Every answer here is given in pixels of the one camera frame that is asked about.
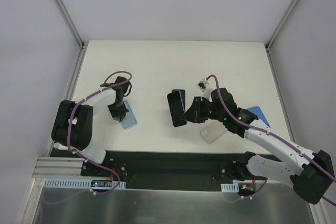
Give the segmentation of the light blue phone case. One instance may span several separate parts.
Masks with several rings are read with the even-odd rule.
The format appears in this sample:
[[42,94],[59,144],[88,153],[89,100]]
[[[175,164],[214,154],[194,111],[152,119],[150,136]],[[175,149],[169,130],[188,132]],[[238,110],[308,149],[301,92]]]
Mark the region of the light blue phone case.
[[132,111],[132,108],[127,100],[124,101],[124,105],[128,110],[126,112],[125,118],[122,120],[121,125],[124,130],[129,130],[135,126],[137,126],[138,121]]

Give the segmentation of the lavender phone case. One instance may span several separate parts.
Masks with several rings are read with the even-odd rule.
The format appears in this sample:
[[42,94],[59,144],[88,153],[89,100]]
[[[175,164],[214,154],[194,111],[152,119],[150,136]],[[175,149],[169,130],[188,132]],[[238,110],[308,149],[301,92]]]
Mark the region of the lavender phone case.
[[186,109],[186,92],[184,89],[173,89],[172,92],[179,92],[181,95],[181,99],[182,99],[182,105],[183,105],[183,114],[185,113],[185,109]]

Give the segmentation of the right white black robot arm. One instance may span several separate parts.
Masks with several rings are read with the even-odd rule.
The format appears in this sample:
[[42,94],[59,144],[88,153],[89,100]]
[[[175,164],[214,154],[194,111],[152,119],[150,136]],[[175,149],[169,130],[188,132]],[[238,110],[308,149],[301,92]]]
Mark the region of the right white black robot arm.
[[231,179],[243,181],[252,175],[270,178],[289,186],[301,199],[314,205],[335,181],[328,153],[323,150],[313,152],[276,137],[270,126],[257,115],[238,107],[225,88],[212,91],[210,99],[194,97],[182,117],[192,123],[219,121],[229,132],[261,146],[276,157],[271,160],[245,152],[241,159],[224,168]]

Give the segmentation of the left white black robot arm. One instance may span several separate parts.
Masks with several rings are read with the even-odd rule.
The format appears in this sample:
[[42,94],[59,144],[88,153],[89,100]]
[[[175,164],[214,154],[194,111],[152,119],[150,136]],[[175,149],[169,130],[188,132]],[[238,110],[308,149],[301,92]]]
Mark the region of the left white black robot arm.
[[93,94],[79,100],[61,101],[51,132],[51,139],[71,153],[93,162],[92,169],[99,176],[110,173],[107,151],[94,142],[93,117],[107,110],[112,119],[124,129],[132,122],[131,110],[124,98],[130,94],[132,84],[126,77],[118,76],[115,82],[105,81]]

